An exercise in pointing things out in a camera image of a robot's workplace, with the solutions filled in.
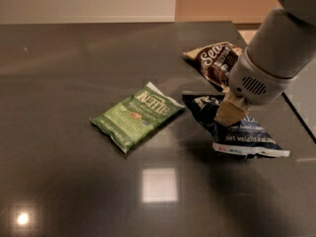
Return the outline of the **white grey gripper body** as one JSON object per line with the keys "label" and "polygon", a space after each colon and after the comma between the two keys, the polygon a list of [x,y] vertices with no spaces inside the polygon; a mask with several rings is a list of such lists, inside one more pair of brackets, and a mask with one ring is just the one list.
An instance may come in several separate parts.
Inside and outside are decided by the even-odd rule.
{"label": "white grey gripper body", "polygon": [[265,105],[275,100],[295,79],[267,72],[254,63],[248,49],[245,49],[230,70],[229,89],[250,105]]}

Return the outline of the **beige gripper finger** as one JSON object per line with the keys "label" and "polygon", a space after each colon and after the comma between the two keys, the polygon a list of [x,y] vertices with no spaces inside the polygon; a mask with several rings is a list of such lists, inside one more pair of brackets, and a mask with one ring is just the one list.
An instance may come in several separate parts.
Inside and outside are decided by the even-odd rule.
{"label": "beige gripper finger", "polygon": [[228,127],[242,120],[249,113],[250,104],[244,97],[238,97],[228,91],[222,100],[214,120]]}

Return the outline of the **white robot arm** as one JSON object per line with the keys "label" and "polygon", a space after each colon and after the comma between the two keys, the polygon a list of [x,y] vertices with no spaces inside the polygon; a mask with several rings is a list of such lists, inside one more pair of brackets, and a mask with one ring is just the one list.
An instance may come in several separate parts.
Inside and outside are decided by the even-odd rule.
{"label": "white robot arm", "polygon": [[215,120],[230,126],[276,99],[316,54],[316,0],[277,0],[229,73]]}

